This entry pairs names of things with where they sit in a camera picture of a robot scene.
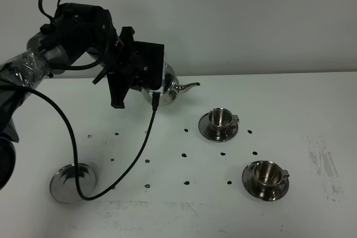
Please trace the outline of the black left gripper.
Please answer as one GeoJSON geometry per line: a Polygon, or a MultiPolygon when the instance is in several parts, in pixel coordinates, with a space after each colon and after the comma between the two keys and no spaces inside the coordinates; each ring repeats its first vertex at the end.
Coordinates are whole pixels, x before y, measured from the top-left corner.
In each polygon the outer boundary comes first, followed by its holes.
{"type": "Polygon", "coordinates": [[[102,71],[93,80],[93,84],[97,84],[102,78],[107,78],[111,106],[115,109],[125,108],[124,98],[137,74],[131,46],[134,33],[131,26],[122,28],[120,35],[109,45],[104,54],[103,61],[100,63],[103,67],[102,71]]]}

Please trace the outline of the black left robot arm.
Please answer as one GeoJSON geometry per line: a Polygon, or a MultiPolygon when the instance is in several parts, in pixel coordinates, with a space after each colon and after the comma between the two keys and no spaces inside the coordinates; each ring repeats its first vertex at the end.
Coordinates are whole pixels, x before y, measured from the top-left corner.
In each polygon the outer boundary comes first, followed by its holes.
{"type": "Polygon", "coordinates": [[[49,23],[27,43],[27,50],[1,66],[1,186],[15,168],[13,144],[19,141],[12,115],[47,76],[102,66],[94,79],[108,79],[111,105],[124,108],[130,89],[140,90],[145,64],[134,50],[134,29],[113,26],[107,9],[86,4],[60,4],[49,23]]]}

